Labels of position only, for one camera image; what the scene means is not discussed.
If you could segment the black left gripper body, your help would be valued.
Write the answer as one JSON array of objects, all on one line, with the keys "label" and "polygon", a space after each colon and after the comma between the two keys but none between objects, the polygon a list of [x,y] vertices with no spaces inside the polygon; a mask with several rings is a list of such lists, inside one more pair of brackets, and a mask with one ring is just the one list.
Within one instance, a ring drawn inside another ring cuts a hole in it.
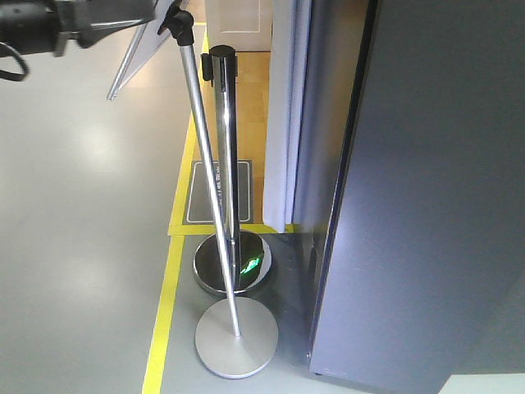
[{"label": "black left gripper body", "polygon": [[155,19],[154,1],[2,1],[1,42],[22,55],[60,57],[72,39],[90,48]]}]

